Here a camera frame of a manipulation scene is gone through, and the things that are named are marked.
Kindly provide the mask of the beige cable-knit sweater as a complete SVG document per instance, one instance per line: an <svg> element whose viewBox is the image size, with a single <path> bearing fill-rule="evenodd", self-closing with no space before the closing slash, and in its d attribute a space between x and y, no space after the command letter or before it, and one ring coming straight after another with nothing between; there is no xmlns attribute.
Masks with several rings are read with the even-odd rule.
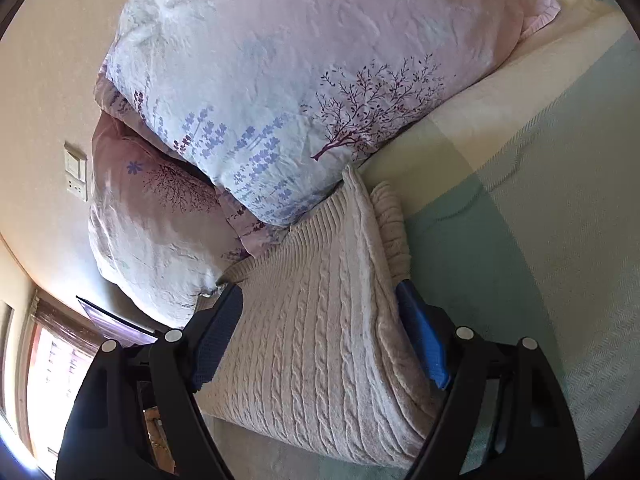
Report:
<svg viewBox="0 0 640 480"><path fill-rule="evenodd" d="M243 311L198 406L310 452L408 468L439 409L399 316L409 275L397 196L345 169L277 247L224 274Z"/></svg>

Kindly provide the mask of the floral pillow with tree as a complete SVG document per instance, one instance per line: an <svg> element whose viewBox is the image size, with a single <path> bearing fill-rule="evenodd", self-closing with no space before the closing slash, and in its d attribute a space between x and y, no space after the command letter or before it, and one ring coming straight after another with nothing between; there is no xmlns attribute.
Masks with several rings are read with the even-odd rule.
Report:
<svg viewBox="0 0 640 480"><path fill-rule="evenodd" d="M502 64L555 0L127 0L94 95L288 226Z"/></svg>

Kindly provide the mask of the white wall switch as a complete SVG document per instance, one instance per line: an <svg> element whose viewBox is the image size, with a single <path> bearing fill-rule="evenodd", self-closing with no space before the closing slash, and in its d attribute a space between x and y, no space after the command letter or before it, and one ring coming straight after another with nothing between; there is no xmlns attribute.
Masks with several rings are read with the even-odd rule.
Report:
<svg viewBox="0 0 640 480"><path fill-rule="evenodd" d="M65 187L83 202L89 198L87 156L72 144L64 146Z"/></svg>

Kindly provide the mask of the window with wooden frame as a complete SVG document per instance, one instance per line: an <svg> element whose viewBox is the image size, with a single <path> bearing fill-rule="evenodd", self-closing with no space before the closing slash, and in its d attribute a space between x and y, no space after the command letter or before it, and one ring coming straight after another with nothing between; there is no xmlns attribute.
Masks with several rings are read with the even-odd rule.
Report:
<svg viewBox="0 0 640 480"><path fill-rule="evenodd" d="M55 477L95 331L87 315L43 290L1 295L1 439L28 474Z"/></svg>

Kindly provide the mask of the pastel patchwork bed cover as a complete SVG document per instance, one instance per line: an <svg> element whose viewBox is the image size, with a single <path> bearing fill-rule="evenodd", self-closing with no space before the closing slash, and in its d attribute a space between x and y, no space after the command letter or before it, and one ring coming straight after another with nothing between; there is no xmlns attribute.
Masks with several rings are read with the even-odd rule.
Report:
<svg viewBox="0 0 640 480"><path fill-rule="evenodd" d="M611 1L560 13L366 169L401 197L424 299L563 378L590 478L623 478L639 405L639 41Z"/></svg>

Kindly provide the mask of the pink floral pillow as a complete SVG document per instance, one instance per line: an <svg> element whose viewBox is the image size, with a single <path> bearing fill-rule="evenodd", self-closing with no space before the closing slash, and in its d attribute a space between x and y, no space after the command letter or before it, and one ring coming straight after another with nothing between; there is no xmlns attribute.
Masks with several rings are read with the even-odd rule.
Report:
<svg viewBox="0 0 640 480"><path fill-rule="evenodd" d="M224 188L100 116L92 141L90 246L101 275L153 320L182 327L224 271L259 257L285 228L258 220Z"/></svg>

